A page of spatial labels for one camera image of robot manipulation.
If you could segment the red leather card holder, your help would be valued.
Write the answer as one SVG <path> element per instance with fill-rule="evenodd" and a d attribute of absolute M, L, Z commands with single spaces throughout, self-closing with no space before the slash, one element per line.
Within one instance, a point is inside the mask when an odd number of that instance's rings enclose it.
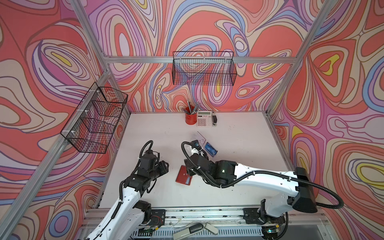
<path fill-rule="evenodd" d="M 177 175 L 176 183 L 189 186 L 191 181 L 192 177 L 188 174 L 186 166 L 182 165 Z"/>

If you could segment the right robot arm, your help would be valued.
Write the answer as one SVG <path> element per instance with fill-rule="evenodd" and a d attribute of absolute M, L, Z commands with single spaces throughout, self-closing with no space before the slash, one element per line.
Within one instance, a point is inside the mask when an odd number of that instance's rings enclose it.
<path fill-rule="evenodd" d="M 334 191 L 310 181 L 304 168 L 278 172 L 251 168 L 233 161 L 212 162 L 197 143 L 182 142 L 185 165 L 190 176 L 198 175 L 212 187 L 227 189 L 251 186 L 272 190 L 278 194 L 263 199 L 258 210 L 259 224 L 268 219 L 279 218 L 292 210 L 313 214 L 318 208 L 341 209 L 345 203 Z"/>

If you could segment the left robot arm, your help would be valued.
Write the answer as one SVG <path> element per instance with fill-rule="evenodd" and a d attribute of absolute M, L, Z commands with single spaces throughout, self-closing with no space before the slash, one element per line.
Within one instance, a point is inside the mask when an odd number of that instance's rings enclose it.
<path fill-rule="evenodd" d="M 137 227 L 151 221 L 151 204 L 141 197 L 169 172 L 169 164 L 152 150 L 153 143 L 149 140 L 144 144 L 133 172 L 119 184 L 118 199 L 86 240 L 127 240 Z"/>

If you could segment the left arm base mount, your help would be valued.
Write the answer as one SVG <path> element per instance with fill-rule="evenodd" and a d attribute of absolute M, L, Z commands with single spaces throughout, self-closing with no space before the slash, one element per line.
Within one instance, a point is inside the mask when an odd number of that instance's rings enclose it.
<path fill-rule="evenodd" d="M 165 213 L 166 211 L 163 209 L 144 211 L 134 208 L 128 222 L 137 228 L 139 226 L 149 226 L 150 228 L 161 227 L 165 223 Z"/>

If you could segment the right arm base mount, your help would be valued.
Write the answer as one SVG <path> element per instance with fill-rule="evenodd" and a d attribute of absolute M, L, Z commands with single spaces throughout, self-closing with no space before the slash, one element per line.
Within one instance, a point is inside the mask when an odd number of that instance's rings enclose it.
<path fill-rule="evenodd" d="M 246 224 L 256 224 L 261 226 L 267 224 L 282 225 L 286 223 L 285 214 L 280 217 L 271 217 L 260 208 L 244 208 L 243 219 L 246 221 Z"/>

